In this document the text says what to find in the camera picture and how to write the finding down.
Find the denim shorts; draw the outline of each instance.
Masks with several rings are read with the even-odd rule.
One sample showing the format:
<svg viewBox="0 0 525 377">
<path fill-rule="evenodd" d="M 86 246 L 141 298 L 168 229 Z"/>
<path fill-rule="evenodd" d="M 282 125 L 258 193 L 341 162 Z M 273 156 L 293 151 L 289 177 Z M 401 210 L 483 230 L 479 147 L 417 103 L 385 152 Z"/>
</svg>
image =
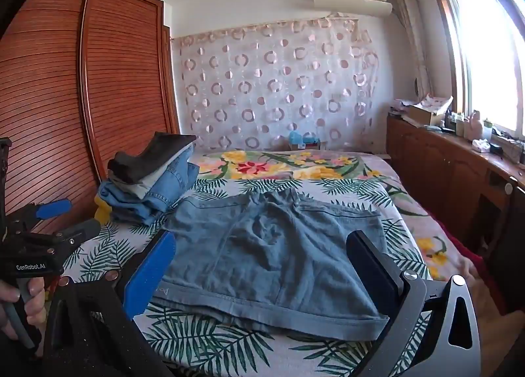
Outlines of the denim shorts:
<svg viewBox="0 0 525 377">
<path fill-rule="evenodd" d="M 346 254 L 362 230 L 386 252 L 376 212 L 316 201 L 294 189 L 182 199 L 165 226 L 177 253 L 155 300 L 243 328 L 375 340 L 388 317 Z"/>
</svg>

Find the yellow cloth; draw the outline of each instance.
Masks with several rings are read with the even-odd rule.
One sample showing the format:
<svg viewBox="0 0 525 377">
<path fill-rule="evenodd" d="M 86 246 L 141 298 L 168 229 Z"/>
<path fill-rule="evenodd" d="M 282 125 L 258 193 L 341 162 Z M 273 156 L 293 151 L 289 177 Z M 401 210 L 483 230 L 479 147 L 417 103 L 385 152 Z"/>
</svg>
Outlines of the yellow cloth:
<svg viewBox="0 0 525 377">
<path fill-rule="evenodd" d="M 95 196 L 95 204 L 98 205 L 98 208 L 95 212 L 95 220 L 98 221 L 101 225 L 105 225 L 107 222 L 109 222 L 109 214 L 111 214 L 111 207 L 98 195 Z"/>
</svg>

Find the curtain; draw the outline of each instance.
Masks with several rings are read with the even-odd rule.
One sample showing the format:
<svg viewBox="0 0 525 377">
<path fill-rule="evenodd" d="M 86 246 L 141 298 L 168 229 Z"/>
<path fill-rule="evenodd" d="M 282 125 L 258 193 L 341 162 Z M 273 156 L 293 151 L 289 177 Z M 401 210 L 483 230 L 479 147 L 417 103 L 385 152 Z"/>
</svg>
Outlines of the curtain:
<svg viewBox="0 0 525 377">
<path fill-rule="evenodd" d="M 396 0 L 401 13 L 401 21 L 409 36 L 410 50 L 416 64 L 417 97 L 422 100 L 427 94 L 432 95 L 432 89 L 425 63 L 425 42 L 423 22 L 417 0 Z"/>
<path fill-rule="evenodd" d="M 181 129 L 205 150 L 286 150 L 292 130 L 331 149 L 380 150 L 391 97 L 376 88 L 368 27 L 320 18 L 180 38 Z"/>
</svg>

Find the floral bedspread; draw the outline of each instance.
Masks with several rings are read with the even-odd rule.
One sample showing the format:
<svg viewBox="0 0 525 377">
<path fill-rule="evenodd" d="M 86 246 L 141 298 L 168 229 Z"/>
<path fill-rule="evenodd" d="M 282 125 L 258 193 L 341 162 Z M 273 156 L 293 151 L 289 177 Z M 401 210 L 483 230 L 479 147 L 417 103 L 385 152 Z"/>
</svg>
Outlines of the floral bedspread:
<svg viewBox="0 0 525 377">
<path fill-rule="evenodd" d="M 388 253 L 401 269 L 412 269 L 425 278 L 448 279 L 461 273 L 467 282 L 479 279 L 471 269 L 472 262 L 458 253 L 439 224 L 406 193 L 397 174 L 378 157 L 334 151 L 239 150 L 194 155 L 191 161 L 200 166 L 200 174 L 186 196 L 212 200 L 254 189 L 295 188 L 317 200 L 378 210 Z M 121 268 L 144 248 L 165 218 L 151 227 L 110 222 L 99 237 L 83 244 L 68 259 L 65 275 L 75 281 L 95 280 L 109 269 Z M 392 375 L 409 366 L 428 317 L 420 317 Z M 369 342 L 245 331 L 154 303 L 135 317 L 135 322 L 153 349 L 185 375 L 347 377 L 371 346 Z"/>
</svg>

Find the fingernail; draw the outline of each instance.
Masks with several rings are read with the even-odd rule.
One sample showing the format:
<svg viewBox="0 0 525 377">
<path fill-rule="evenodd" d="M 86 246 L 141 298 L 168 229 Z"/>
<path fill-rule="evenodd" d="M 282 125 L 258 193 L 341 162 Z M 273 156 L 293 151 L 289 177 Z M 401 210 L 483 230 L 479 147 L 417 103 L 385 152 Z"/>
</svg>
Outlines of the fingernail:
<svg viewBox="0 0 525 377">
<path fill-rule="evenodd" d="M 9 290 L 9 300 L 11 301 L 11 303 L 16 303 L 19 298 L 20 298 L 20 291 L 17 290 L 17 288 L 13 288 L 12 290 Z"/>
</svg>

